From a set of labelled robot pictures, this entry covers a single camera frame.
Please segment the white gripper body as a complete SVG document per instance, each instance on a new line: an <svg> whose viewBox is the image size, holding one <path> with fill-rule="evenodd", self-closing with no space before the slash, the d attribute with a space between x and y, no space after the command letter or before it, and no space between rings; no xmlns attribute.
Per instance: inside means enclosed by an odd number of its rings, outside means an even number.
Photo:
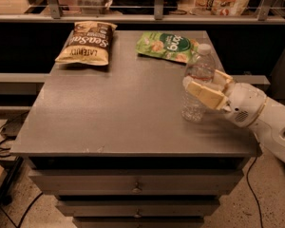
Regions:
<svg viewBox="0 0 285 228"><path fill-rule="evenodd" d="M228 101L223 108L223 115L238 127L248 127L252 124L267 99L262 90L247 83L235 83L226 96Z"/></svg>

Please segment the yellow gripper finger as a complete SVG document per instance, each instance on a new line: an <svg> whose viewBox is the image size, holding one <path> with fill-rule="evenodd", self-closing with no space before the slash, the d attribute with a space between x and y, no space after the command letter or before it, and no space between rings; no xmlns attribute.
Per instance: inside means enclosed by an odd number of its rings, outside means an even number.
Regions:
<svg viewBox="0 0 285 228"><path fill-rule="evenodd" d="M227 96L220 90L215 89L213 83L195 81L192 77L186 76L182 84L187 92L210 109L221 110L227 105Z"/></svg>
<svg viewBox="0 0 285 228"><path fill-rule="evenodd" d="M216 69L212 83L215 85L215 89L224 94L229 94L236 82L231 75Z"/></svg>

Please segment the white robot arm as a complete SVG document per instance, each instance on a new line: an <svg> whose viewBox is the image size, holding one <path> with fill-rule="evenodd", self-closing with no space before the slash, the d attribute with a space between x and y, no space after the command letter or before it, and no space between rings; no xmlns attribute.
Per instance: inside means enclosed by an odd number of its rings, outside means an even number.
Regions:
<svg viewBox="0 0 285 228"><path fill-rule="evenodd" d="M261 146L285 163L284 104L253 85L236 82L217 69L211 82L185 76L182 83L184 89L205 106L221 110L231 123L250 129Z"/></svg>

